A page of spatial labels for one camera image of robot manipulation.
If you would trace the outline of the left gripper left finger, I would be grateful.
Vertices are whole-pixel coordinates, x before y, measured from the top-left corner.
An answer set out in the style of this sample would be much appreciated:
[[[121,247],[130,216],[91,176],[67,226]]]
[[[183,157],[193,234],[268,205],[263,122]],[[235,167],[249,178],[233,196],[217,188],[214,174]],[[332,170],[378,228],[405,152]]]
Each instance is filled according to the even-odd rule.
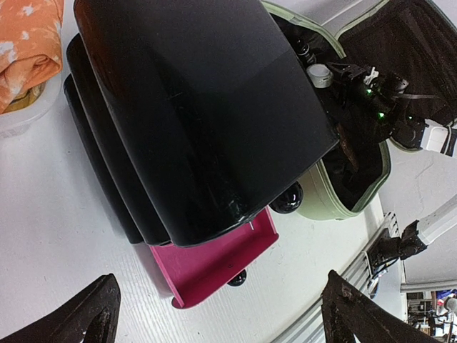
[[[100,276],[59,308],[2,342],[114,342],[121,290],[113,274]]]

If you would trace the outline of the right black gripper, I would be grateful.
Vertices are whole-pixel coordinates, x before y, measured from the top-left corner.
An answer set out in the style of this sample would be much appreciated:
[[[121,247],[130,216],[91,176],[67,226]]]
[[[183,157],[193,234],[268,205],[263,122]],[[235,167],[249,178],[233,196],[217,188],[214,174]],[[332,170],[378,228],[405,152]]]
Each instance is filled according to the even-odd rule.
[[[345,101],[350,123],[363,132],[392,132],[401,112],[401,100],[409,81],[393,72],[364,76],[356,64],[328,62],[325,65],[346,86]]]

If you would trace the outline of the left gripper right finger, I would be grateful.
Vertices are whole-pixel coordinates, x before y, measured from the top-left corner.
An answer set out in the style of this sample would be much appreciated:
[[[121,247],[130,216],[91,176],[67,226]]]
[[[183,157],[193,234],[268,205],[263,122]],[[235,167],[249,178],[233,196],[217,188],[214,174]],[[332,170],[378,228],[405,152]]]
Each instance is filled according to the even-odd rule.
[[[389,314],[336,271],[328,273],[321,313],[327,342],[435,342]]]

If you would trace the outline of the white round jar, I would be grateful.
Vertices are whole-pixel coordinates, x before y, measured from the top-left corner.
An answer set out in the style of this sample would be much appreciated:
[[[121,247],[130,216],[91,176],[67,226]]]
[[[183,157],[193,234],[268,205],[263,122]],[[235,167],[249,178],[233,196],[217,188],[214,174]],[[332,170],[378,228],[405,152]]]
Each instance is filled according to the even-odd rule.
[[[312,64],[306,68],[306,73],[317,89],[329,88],[333,83],[333,73],[325,64]]]

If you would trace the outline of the green hard-shell suitcase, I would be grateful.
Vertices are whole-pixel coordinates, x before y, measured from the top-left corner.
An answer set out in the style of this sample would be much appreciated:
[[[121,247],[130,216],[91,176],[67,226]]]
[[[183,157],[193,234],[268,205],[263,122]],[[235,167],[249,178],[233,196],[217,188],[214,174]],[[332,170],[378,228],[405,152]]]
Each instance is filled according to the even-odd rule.
[[[278,4],[264,6],[290,43],[302,38],[316,50],[317,64],[328,62],[373,67],[409,81],[407,94],[436,95],[436,100],[411,101],[408,114],[456,128],[456,27],[432,1],[381,1],[336,33]],[[317,89],[336,131],[341,107],[333,87]],[[303,192],[297,212],[317,221],[344,220],[359,215],[391,173],[389,143],[359,146],[346,132],[359,163],[354,171],[339,144],[311,167],[288,191]]]

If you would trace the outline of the black pink drawer organizer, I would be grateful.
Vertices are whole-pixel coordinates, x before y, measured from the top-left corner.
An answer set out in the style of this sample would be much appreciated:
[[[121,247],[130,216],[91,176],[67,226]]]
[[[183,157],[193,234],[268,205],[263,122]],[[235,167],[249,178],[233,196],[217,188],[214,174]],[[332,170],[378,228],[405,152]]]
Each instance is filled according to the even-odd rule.
[[[75,1],[67,48],[99,150],[177,309],[277,239],[268,205],[337,144],[301,62],[260,1]]]

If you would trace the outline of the white perforated plastic basket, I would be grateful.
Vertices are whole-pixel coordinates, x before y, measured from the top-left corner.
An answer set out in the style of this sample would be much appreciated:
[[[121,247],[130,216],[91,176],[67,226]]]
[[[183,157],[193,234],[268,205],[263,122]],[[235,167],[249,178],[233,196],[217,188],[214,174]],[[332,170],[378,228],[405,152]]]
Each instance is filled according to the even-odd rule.
[[[20,136],[45,115],[61,91],[61,74],[18,96],[1,115],[1,140]]]

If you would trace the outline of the orange snack bag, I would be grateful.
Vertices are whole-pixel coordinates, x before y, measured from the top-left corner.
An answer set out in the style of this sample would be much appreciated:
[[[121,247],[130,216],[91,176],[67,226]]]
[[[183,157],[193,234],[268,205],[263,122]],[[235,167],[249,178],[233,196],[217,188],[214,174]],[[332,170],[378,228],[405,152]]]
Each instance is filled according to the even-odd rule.
[[[1,2],[1,112],[63,69],[63,1]]]

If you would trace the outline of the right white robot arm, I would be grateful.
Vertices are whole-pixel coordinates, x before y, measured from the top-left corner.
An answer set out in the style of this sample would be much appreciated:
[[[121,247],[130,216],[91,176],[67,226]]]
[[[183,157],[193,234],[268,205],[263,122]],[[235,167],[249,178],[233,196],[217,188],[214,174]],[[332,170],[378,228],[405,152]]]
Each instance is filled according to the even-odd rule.
[[[456,128],[408,114],[411,101],[436,100],[436,95],[407,94],[408,82],[394,73],[355,64],[326,63],[333,76],[333,98],[341,107],[336,117],[359,146],[393,139],[409,150],[425,150],[456,158]],[[373,268],[405,260],[426,250],[456,227],[456,198],[452,197],[427,217],[409,224],[399,237],[382,237],[368,250]]]

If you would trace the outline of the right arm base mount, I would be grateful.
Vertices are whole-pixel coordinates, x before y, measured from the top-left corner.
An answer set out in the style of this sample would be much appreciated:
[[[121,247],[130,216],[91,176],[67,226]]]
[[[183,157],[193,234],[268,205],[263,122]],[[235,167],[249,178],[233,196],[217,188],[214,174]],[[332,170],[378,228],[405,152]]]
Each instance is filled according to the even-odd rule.
[[[380,230],[379,235],[366,250],[371,281],[378,279],[390,264],[407,258],[406,240],[405,234],[392,235],[387,227]]]

